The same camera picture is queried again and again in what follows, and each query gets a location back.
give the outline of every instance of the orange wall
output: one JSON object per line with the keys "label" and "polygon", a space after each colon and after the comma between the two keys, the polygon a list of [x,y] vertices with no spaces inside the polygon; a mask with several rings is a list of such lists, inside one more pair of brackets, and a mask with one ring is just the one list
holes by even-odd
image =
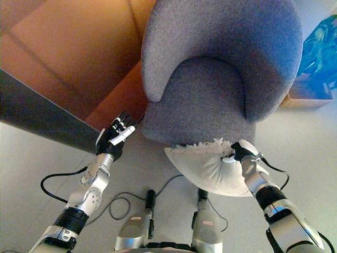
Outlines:
{"label": "orange wall", "polygon": [[108,104],[118,103],[109,121],[125,109],[139,117],[147,100],[136,64],[154,3],[2,0],[1,68],[90,124],[102,125],[92,115],[106,118]]}

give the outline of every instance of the white cushion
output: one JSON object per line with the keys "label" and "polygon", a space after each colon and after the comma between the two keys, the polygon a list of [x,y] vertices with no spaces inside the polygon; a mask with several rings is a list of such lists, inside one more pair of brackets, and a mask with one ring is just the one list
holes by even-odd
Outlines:
{"label": "white cushion", "polygon": [[241,164],[221,160],[233,153],[228,141],[214,139],[212,143],[165,148],[165,153],[187,179],[205,191],[234,197],[252,196],[244,183]]}

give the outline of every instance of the gray fabric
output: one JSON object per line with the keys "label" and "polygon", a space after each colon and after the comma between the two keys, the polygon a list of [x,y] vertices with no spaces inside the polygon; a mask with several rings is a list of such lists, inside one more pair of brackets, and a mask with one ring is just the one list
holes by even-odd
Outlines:
{"label": "gray fabric", "polygon": [[181,62],[219,58],[240,72],[245,116],[256,122],[281,103],[301,53],[302,27],[291,0],[160,0],[144,36],[144,89],[158,102]]}
{"label": "gray fabric", "polygon": [[245,119],[244,112],[237,70],[218,59],[196,57],[175,69],[159,103],[149,103],[143,134],[169,144],[221,137],[254,142],[255,125]]}

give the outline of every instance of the white floor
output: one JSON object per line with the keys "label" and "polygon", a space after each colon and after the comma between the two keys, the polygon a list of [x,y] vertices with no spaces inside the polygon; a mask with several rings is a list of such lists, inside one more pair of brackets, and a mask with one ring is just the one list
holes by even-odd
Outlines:
{"label": "white floor", "polygon": [[[50,173],[72,172],[94,160],[86,152],[41,138],[11,126],[1,130],[1,244],[4,250],[29,251],[45,228],[62,211],[63,203],[45,195],[39,182]],[[285,194],[306,214],[313,227],[337,246],[337,101],[320,109],[278,109],[257,126],[256,147],[269,162],[291,174]],[[103,207],[121,191],[145,196],[179,172],[170,164],[164,145],[136,132],[127,141],[124,153],[114,164]],[[282,184],[284,176],[271,172]],[[47,188],[68,198],[79,177],[50,179]],[[153,241],[191,243],[191,221],[196,209],[196,187],[185,178],[172,181],[158,197]],[[131,212],[143,202],[130,199]],[[221,197],[210,200],[229,220],[223,232],[223,252],[272,252],[265,236],[267,223],[253,198]],[[126,203],[113,204],[121,215]],[[124,221],[115,221],[106,211],[98,221],[85,227],[73,252],[109,252]]]}

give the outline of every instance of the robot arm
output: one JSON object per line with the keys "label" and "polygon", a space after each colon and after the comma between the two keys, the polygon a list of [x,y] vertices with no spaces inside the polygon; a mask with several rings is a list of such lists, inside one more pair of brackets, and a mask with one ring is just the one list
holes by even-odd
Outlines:
{"label": "robot arm", "polygon": [[267,238],[275,253],[323,252],[318,232],[307,222],[300,210],[286,198],[259,164],[263,158],[256,148],[245,140],[232,145],[235,159],[242,164],[242,176],[255,196],[269,223]]}
{"label": "robot arm", "polygon": [[131,117],[122,113],[103,129],[96,141],[96,162],[88,165],[80,186],[52,226],[49,226],[29,253],[68,252],[76,245],[78,235],[89,216],[99,207],[108,185],[112,163],[122,155],[126,138],[135,130]]}

